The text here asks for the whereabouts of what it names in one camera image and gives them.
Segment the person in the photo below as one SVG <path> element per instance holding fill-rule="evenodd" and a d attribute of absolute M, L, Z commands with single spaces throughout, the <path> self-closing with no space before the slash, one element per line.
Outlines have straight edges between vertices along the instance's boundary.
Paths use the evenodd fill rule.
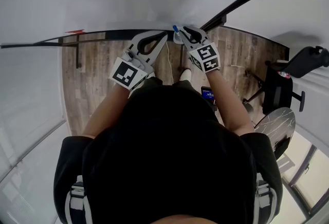
<path fill-rule="evenodd" d="M 219 70 L 206 73 L 224 126 L 193 89 L 191 70 L 172 86 L 156 77 L 130 92 L 116 84 L 81 136 L 63 140 L 54 178 L 65 198 L 83 177 L 93 223 L 252 223 L 256 168 L 282 199 L 270 141 L 254 132 Z"/>

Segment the marble tabletop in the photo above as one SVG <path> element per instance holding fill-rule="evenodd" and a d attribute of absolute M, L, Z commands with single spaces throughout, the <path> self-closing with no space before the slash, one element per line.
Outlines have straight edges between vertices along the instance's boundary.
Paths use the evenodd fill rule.
<path fill-rule="evenodd" d="M 266 134 L 273 150 L 276 143 L 285 137 L 292 137 L 295 132 L 296 119 L 294 112 L 282 107 L 266 115 L 255 127 L 255 132 Z"/>

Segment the backpack strap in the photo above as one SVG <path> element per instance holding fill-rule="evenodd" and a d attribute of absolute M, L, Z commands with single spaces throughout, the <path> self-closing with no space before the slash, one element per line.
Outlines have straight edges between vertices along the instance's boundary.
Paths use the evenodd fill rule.
<path fill-rule="evenodd" d="M 81 175 L 77 176 L 77 182 L 72 185 L 66 195 L 65 217 L 67 224 L 93 224 L 92 212 L 84 192 Z"/>
<path fill-rule="evenodd" d="M 277 208 L 277 193 L 263 179 L 261 173 L 257 173 L 256 194 L 253 208 L 253 224 L 259 223 L 259 217 L 267 207 L 270 207 L 270 215 L 266 221 L 269 224 L 273 218 Z"/>

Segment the wooden floor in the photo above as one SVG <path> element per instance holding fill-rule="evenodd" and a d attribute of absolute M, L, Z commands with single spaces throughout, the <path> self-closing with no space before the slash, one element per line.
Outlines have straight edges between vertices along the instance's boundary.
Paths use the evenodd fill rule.
<path fill-rule="evenodd" d="M 80 35 L 79 40 L 103 39 L 104 33 Z M 210 40 L 216 43 L 221 57 L 221 73 L 240 99 L 249 98 L 258 90 L 255 79 L 244 76 L 246 69 L 253 71 L 263 80 L 266 75 L 265 61 L 283 60 L 286 48 L 263 38 L 244 32 L 218 27 L 208 33 Z M 64 42 L 73 42 L 75 36 L 67 37 Z M 76 69 L 76 49 L 63 47 L 62 68 L 63 87 L 68 121 L 73 135 L 82 133 L 89 117 L 113 87 L 114 82 L 108 76 L 122 50 L 129 45 L 127 41 L 82 43 L 79 45 L 79 62 Z M 174 82 L 179 80 L 180 45 L 168 42 L 157 58 L 154 69 L 158 78 L 166 85 L 172 84 L 171 67 Z M 193 67 L 184 51 L 184 68 L 192 69 L 192 85 L 200 91 L 201 86 L 209 86 L 205 74 Z M 262 117 L 263 96 L 251 102 L 254 123 Z"/>

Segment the cable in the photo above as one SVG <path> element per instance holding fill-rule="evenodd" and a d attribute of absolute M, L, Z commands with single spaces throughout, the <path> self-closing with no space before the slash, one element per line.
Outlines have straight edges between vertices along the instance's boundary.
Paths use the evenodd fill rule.
<path fill-rule="evenodd" d="M 170 70 L 171 70 L 171 79 L 172 79 L 172 82 L 174 84 L 173 67 L 171 66 L 171 63 L 170 63 L 170 60 L 169 60 L 169 47 L 168 47 L 168 43 L 167 42 L 166 42 L 166 46 L 167 46 L 167 50 L 168 50 L 168 62 L 169 62 L 169 65 L 170 65 Z"/>

